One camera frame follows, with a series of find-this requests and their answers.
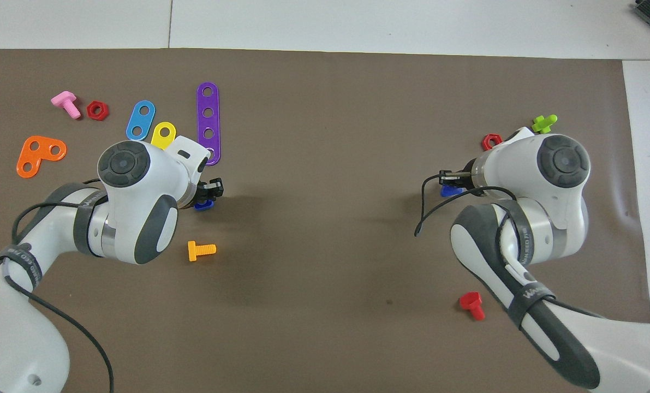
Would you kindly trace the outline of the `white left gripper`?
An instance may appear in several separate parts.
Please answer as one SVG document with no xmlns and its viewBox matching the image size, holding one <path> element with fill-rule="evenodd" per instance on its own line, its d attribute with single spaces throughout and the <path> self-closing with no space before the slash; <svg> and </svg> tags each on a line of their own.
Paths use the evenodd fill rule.
<svg viewBox="0 0 650 393">
<path fill-rule="evenodd" d="M 210 159 L 210 152 L 196 141 L 192 141 L 184 136 L 175 137 L 166 152 L 172 159 L 178 162 L 180 167 L 186 173 L 183 177 L 191 186 L 196 188 L 196 204 L 205 204 L 210 198 L 220 198 L 223 196 L 224 187 L 220 177 L 210 179 L 207 183 L 200 183 L 200 177 L 204 171 L 207 162 Z"/>
</svg>

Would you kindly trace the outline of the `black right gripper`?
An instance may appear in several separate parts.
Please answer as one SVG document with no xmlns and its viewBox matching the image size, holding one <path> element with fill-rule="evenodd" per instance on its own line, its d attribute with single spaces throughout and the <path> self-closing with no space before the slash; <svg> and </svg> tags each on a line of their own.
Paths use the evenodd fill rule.
<svg viewBox="0 0 650 393">
<path fill-rule="evenodd" d="M 439 172 L 439 184 L 442 188 L 454 188 L 466 190 L 475 189 L 474 181 L 472 180 L 472 169 L 474 163 L 467 163 L 464 169 L 461 172 L 464 172 L 465 175 L 461 176 L 460 172 L 455 171 L 440 171 Z"/>
</svg>

